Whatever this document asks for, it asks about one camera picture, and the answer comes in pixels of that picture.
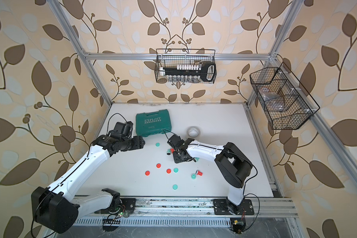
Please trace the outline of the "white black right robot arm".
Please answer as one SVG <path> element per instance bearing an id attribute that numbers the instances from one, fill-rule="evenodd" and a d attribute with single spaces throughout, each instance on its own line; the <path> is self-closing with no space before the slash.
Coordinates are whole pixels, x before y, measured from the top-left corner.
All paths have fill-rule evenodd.
<path id="1" fill-rule="evenodd" d="M 223 178 L 229 184 L 226 207 L 230 214 L 242 215 L 242 203 L 245 200 L 245 189 L 249 180 L 256 177 L 252 170 L 258 171 L 256 166 L 233 143 L 216 146 L 201 143 L 195 139 L 183 140 L 173 134 L 167 141 L 173 151 L 176 164 L 195 161 L 196 158 L 214 162 Z"/>

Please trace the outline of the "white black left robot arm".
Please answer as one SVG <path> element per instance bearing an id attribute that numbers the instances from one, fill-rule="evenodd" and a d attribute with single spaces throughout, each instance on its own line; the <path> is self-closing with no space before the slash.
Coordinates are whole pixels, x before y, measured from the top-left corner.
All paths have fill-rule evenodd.
<path id="1" fill-rule="evenodd" d="M 84 156 L 48 187 L 38 187 L 31 194 L 32 223 L 39 223 L 58 234 L 69 230 L 76 220 L 99 210 L 124 213 L 120 193 L 104 188 L 96 194 L 76 198 L 78 190 L 91 175 L 118 152 L 142 149 L 145 141 L 132 136 L 133 123 L 116 123 L 113 130 L 99 136 Z"/>

